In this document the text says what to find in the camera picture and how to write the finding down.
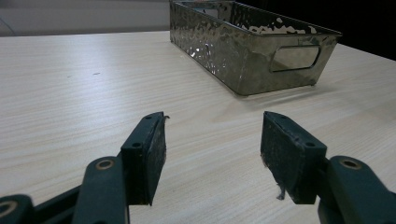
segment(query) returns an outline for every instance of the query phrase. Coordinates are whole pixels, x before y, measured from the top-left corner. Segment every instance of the white wall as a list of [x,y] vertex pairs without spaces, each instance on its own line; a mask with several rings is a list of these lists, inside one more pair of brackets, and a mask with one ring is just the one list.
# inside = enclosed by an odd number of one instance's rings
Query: white wall
[[0,0],[0,19],[0,35],[169,30],[169,1]]

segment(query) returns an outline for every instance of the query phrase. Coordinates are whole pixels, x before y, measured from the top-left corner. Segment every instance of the metal basket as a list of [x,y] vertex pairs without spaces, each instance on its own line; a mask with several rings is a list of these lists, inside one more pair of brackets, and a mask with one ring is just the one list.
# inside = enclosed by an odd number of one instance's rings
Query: metal basket
[[341,33],[235,1],[170,1],[170,39],[235,94],[313,86]]

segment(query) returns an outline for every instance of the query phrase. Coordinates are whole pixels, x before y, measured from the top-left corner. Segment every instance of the wood grain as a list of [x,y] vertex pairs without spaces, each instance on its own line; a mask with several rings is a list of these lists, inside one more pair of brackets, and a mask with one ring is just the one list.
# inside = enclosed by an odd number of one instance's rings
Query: wood grain
[[35,204],[116,155],[164,111],[167,160],[132,223],[318,223],[317,205],[276,199],[260,157],[262,113],[294,119],[327,157],[366,162],[396,191],[396,62],[337,45],[316,87],[238,98],[169,32],[0,38],[0,197]]

